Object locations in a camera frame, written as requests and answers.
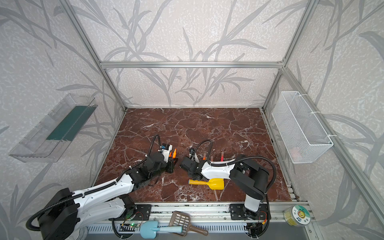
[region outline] slotted scoop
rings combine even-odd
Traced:
[[[185,236],[188,231],[194,231],[197,233],[201,233],[205,236],[208,235],[208,231],[195,227],[191,224],[191,217],[188,214],[174,211],[172,213],[172,218],[170,219],[169,225],[168,226],[182,226],[183,231],[181,233],[174,233],[180,236]]]

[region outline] marble surface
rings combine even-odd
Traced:
[[[156,133],[160,134],[162,143],[172,144],[177,149],[179,161],[173,174],[163,173],[153,187],[131,193],[135,202],[244,201],[245,193],[230,180],[225,180],[224,190],[188,184],[187,173],[179,164],[190,147],[196,147],[205,139],[214,142],[211,153],[214,161],[220,160],[222,151],[224,160],[240,153],[271,159],[278,172],[268,197],[270,201],[291,201],[258,108],[128,109],[96,184],[111,180],[130,165],[142,161]],[[202,147],[200,154],[206,150],[207,146]],[[271,179],[272,168],[266,162],[258,162],[270,170]]]

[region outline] plastic handle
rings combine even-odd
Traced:
[[[192,179],[190,179],[190,180],[188,181],[188,183],[189,183],[189,184],[193,184],[193,185],[206,185],[206,184],[207,184],[207,182],[204,182],[204,181],[197,181],[197,180],[192,180]]]
[[[203,234],[203,235],[205,235],[205,236],[208,235],[208,231],[207,231],[207,230],[204,230],[204,229],[195,227],[195,226],[193,226],[193,225],[190,225],[190,226],[189,226],[189,230],[194,231],[194,232],[197,232],[197,233],[201,233],[201,234]]]
[[[159,229],[161,232],[175,232],[175,233],[183,232],[182,226],[159,227]]]

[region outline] light blue toy shovel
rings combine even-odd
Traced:
[[[157,227],[158,221],[146,221],[140,226],[140,235],[145,239],[153,239],[156,237],[157,231],[162,232],[174,232],[181,233],[183,231],[182,226],[171,226],[171,227]]]

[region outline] round container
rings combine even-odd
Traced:
[[[308,210],[301,205],[294,205],[284,211],[285,221],[295,227],[304,227],[311,221]]]

